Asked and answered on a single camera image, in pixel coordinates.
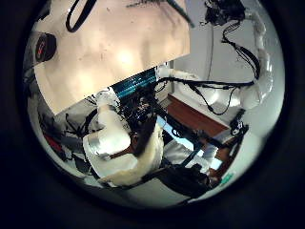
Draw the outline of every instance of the white wall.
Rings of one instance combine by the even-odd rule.
[[[187,0],[188,12],[196,23],[198,19],[204,17],[205,8],[202,1]],[[246,135],[243,145],[226,173],[234,173],[233,178],[223,187],[216,188],[207,193],[201,198],[207,198],[220,192],[225,187],[237,180],[254,162],[259,155],[268,135],[272,131],[279,117],[285,91],[285,75],[284,75],[284,62],[282,57],[282,50],[275,31],[273,22],[271,21],[268,13],[262,8],[258,1],[243,0],[246,8],[256,10],[265,23],[267,32],[264,37],[265,49],[271,55],[271,64],[273,66],[274,88],[268,95],[265,102],[252,109],[248,110],[244,115],[244,122],[250,124],[250,131]],[[252,70],[243,64],[242,61],[237,59],[236,52],[229,45],[221,44],[221,33],[224,27],[215,27],[211,31],[211,27],[196,28],[191,30],[191,51],[189,56],[174,60],[173,65],[175,69],[195,73],[200,75],[203,80],[217,80],[227,82],[242,82],[251,81],[254,77]],[[257,53],[254,45],[254,25],[251,21],[244,21],[240,30],[233,32],[229,36],[234,42]],[[174,96],[189,104],[199,112],[213,117],[216,121],[219,119],[222,123],[229,124],[234,117],[238,108],[231,108],[226,114],[217,117],[211,114],[206,106],[203,106],[203,101],[191,101],[184,96],[177,87],[174,87]],[[214,104],[217,111],[225,109],[224,106]]]

